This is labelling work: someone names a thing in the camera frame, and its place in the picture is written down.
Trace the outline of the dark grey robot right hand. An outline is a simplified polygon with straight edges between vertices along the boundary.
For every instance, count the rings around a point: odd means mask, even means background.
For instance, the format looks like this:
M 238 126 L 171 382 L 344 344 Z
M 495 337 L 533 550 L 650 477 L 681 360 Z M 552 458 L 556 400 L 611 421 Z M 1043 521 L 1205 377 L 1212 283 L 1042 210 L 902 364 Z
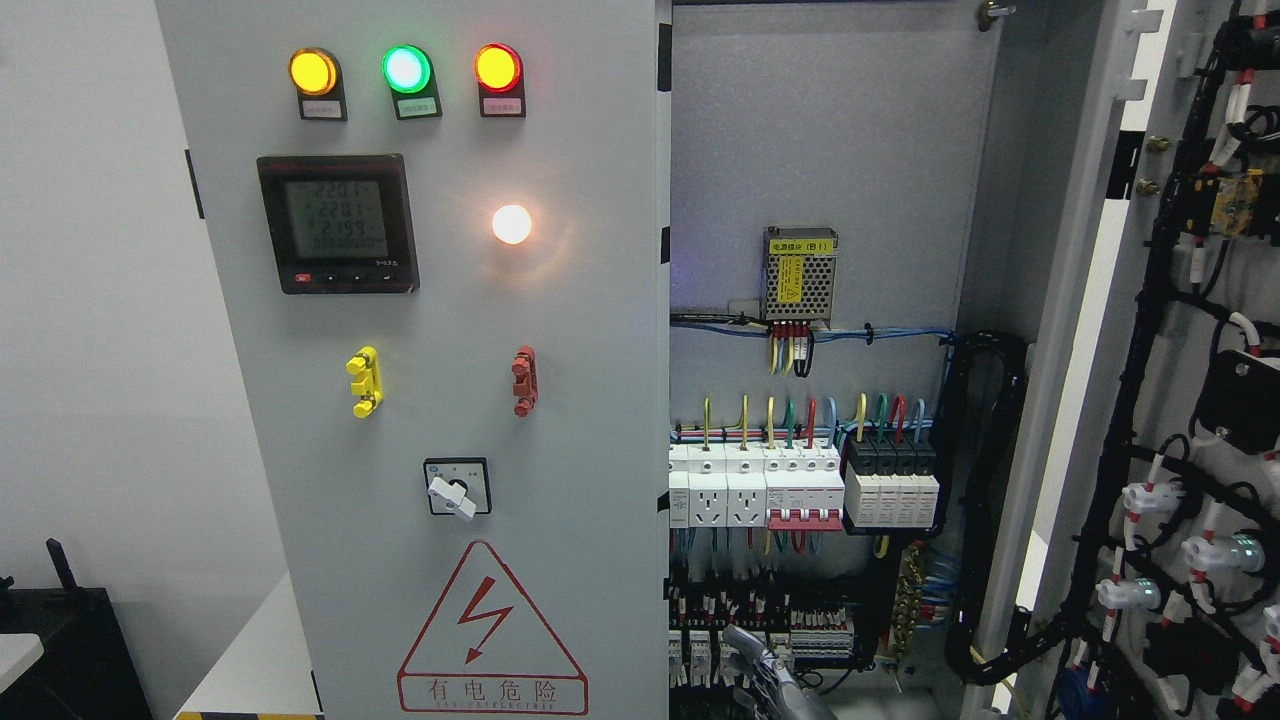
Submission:
M 749 688 L 733 688 L 733 698 L 755 719 L 836 719 L 814 691 L 800 687 L 764 641 L 740 626 L 727 625 L 721 642 L 733 648 L 730 665 L 737 674 L 750 678 Z

